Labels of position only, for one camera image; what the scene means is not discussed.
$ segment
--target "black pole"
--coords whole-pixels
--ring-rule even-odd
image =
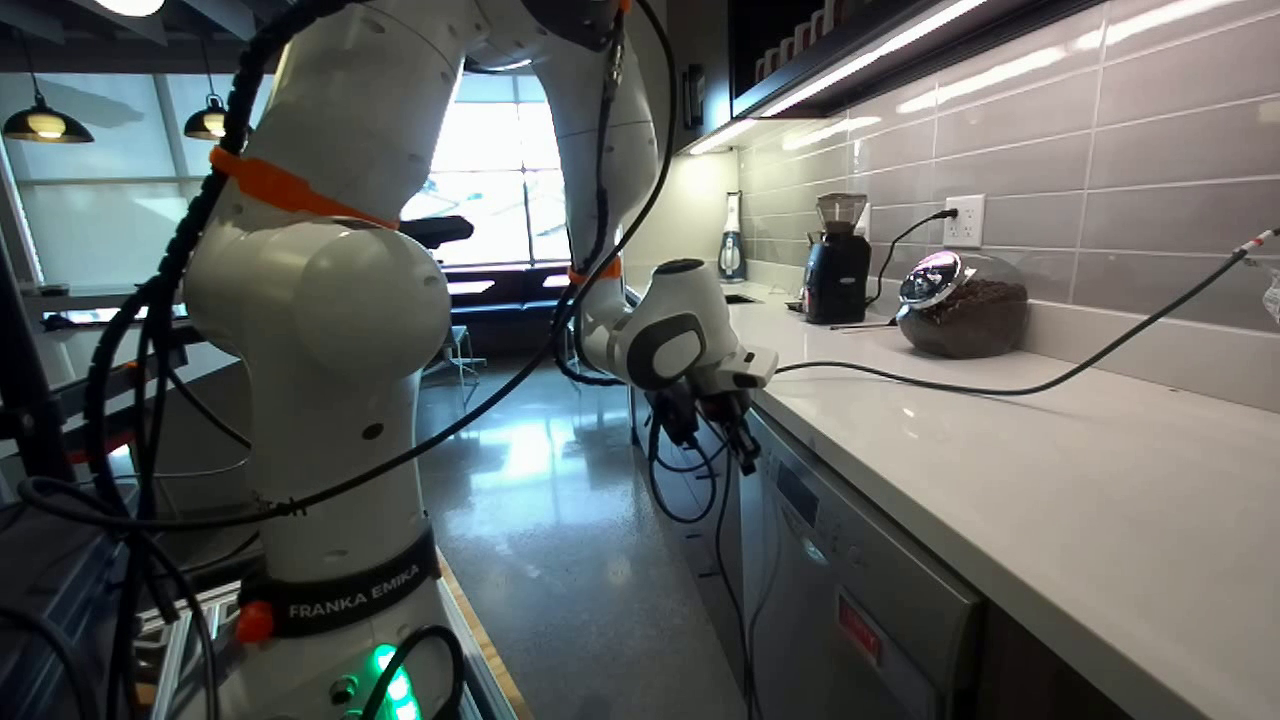
[[[14,296],[10,265],[0,242],[0,436],[10,436],[29,476],[65,476],[73,465],[65,453],[65,412],[49,396],[49,378],[29,333],[24,304]]]

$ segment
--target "ceiling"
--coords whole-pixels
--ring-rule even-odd
[[[93,0],[0,0],[0,70],[231,70],[287,0],[162,0],[124,20]]]

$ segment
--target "window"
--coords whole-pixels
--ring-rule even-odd
[[[565,265],[565,180],[556,124],[536,76],[467,70],[440,127],[433,180],[409,215],[467,215],[473,240],[444,265]]]
[[[130,286],[147,278],[208,174],[208,141],[180,124],[208,103],[208,76],[41,70],[51,108],[96,143],[10,143],[10,174],[43,284]],[[0,70],[0,114],[32,103],[24,70]],[[467,215],[473,240],[444,265],[565,265],[565,187],[551,110],[531,76],[463,76],[444,114],[433,180],[405,215]]]

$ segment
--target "stainless steel appliance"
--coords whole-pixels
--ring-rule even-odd
[[[899,284],[894,326],[929,354],[999,354],[1028,334],[1019,273],[985,250],[929,250]]]
[[[751,433],[739,530],[762,715],[967,715],[985,601],[772,421]]]

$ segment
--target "tile backsplash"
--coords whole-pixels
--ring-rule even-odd
[[[830,120],[775,120],[735,153],[747,250],[801,265],[825,191],[873,196],[874,250],[985,191],[985,250],[1036,301],[1151,310],[1280,225],[1275,35],[1275,0],[1106,0]],[[1275,333],[1262,286],[1234,267],[1179,314]]]

